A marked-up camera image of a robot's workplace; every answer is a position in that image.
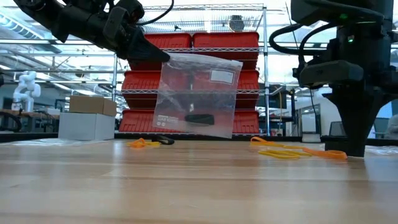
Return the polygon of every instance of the white box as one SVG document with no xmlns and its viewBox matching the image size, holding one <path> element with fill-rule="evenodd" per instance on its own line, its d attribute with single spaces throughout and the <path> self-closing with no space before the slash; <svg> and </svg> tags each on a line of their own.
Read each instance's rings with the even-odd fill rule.
<svg viewBox="0 0 398 224">
<path fill-rule="evenodd" d="M 61 113 L 58 138 L 69 140 L 114 139 L 115 117 L 91 113 Z"/>
<path fill-rule="evenodd" d="M 44 109 L 45 112 L 47 112 L 49 115 L 59 115 L 61 111 L 59 109 L 53 109 L 53 108 L 46 108 Z"/>
</svg>

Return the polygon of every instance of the wooden table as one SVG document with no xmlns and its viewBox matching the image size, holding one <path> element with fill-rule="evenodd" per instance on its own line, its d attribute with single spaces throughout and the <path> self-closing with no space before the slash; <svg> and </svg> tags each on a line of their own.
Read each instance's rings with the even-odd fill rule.
<svg viewBox="0 0 398 224">
<path fill-rule="evenodd" d="M 1 109 L 0 112 L 6 112 L 10 113 L 14 116 L 21 116 L 24 118 L 46 118 L 47 116 L 43 113 L 36 113 L 36 112 L 21 112 L 19 114 L 19 111 L 13 111 L 13 110 L 6 110 L 6 109 Z M 60 119 L 59 115 L 52 115 L 54 119 Z"/>
<path fill-rule="evenodd" d="M 0 145 L 0 223 L 398 222 L 398 157 L 287 161 L 263 148 Z"/>
</svg>

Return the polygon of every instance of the orange cord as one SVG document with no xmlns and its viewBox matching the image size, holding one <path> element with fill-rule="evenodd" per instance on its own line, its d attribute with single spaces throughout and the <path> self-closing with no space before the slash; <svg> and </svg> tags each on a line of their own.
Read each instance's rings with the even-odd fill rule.
<svg viewBox="0 0 398 224">
<path fill-rule="evenodd" d="M 134 142 L 128 142 L 127 145 L 132 147 L 159 146 L 160 142 L 147 142 L 143 138 L 140 138 Z"/>
<path fill-rule="evenodd" d="M 250 143 L 258 146 L 282 147 L 284 149 L 301 149 L 302 151 L 309 153 L 311 155 L 331 158 L 331 159 L 347 159 L 347 154 L 343 151 L 337 151 L 337 150 L 317 151 L 303 146 L 285 146 L 283 144 L 276 144 L 274 142 L 266 141 L 259 137 L 251 138 Z"/>
</svg>

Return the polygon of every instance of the white label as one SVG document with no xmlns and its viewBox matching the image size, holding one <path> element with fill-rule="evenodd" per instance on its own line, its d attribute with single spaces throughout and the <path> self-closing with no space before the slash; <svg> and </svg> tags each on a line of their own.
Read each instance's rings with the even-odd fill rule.
<svg viewBox="0 0 398 224">
<path fill-rule="evenodd" d="M 156 125 L 162 127 L 164 127 L 166 123 L 172 123 L 172 124 L 178 123 L 178 118 L 172 116 L 158 115 L 157 120 L 158 122 L 156 123 Z"/>
<path fill-rule="evenodd" d="M 233 84 L 234 73 L 224 70 L 212 70 L 210 75 L 211 82 L 222 82 L 227 84 Z"/>
</svg>

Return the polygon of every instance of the white robot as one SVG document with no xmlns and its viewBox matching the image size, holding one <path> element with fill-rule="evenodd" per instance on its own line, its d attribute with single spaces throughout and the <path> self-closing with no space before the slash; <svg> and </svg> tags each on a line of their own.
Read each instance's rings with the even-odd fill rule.
<svg viewBox="0 0 398 224">
<path fill-rule="evenodd" d="M 35 83 L 35 79 L 36 72 L 32 71 L 24 72 L 19 76 L 18 86 L 12 96 L 12 110 L 23 109 L 25 112 L 33 112 L 33 97 L 39 97 L 41 94 L 40 85 Z"/>
</svg>

